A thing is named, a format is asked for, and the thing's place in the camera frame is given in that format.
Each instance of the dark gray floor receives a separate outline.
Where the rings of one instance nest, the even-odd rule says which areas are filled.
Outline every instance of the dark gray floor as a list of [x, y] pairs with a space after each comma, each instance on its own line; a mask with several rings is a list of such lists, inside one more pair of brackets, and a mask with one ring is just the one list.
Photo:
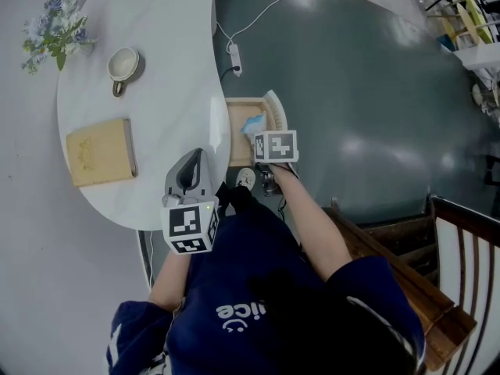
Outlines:
[[[232, 35], [274, 0], [216, 0]], [[473, 104], [466, 71], [427, 34], [367, 0], [282, 0], [234, 39], [243, 74], [227, 97], [273, 89], [298, 131], [301, 176], [321, 205], [356, 222], [418, 213], [428, 191], [489, 213], [482, 184], [499, 132]], [[221, 73], [227, 39], [213, 39]]]

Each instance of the sneaker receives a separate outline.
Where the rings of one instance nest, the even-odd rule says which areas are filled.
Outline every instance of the sneaker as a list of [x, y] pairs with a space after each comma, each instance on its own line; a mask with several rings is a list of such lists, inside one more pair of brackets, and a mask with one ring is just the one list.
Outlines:
[[248, 190], [252, 190], [254, 184], [255, 172], [250, 168], [241, 168], [236, 177], [236, 186], [245, 186]]

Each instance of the white cup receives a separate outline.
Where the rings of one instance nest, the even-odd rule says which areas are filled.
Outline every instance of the white cup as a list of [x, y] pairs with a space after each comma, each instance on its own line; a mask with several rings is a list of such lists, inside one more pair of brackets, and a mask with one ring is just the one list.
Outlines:
[[111, 56], [108, 61], [108, 74], [113, 80], [112, 95], [120, 97], [125, 91], [127, 81], [134, 75], [139, 65], [139, 53], [124, 47]]

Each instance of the white marble table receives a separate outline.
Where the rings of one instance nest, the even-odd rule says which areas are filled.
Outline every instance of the white marble table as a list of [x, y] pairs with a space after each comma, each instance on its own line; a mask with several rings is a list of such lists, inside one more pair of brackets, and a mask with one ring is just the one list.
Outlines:
[[[213, 55], [212, 0], [87, 0], [87, 28], [99, 40], [88, 57], [72, 56], [59, 77], [57, 111], [66, 135], [113, 118], [130, 118], [138, 176], [81, 188], [106, 218], [139, 230], [161, 229], [159, 209], [169, 169], [190, 150], [209, 154], [212, 183], [229, 162], [230, 127]], [[123, 97], [106, 72], [120, 47], [145, 58], [142, 76]]]

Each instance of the blue cloth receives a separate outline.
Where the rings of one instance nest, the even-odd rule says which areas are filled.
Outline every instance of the blue cloth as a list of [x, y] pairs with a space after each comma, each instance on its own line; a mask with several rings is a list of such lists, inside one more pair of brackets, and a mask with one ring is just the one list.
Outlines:
[[419, 357], [423, 354], [420, 321], [386, 259], [356, 260], [324, 283], [286, 225], [262, 208], [226, 218], [212, 252], [192, 256], [184, 307], [175, 321], [147, 302], [124, 302], [118, 308], [106, 355], [109, 373], [137, 375], [157, 365], [162, 352], [169, 355], [173, 373], [183, 375], [277, 373], [269, 357], [280, 346], [280, 337], [248, 288], [249, 279], [265, 278], [275, 270], [287, 271], [298, 286], [360, 300], [388, 321]]

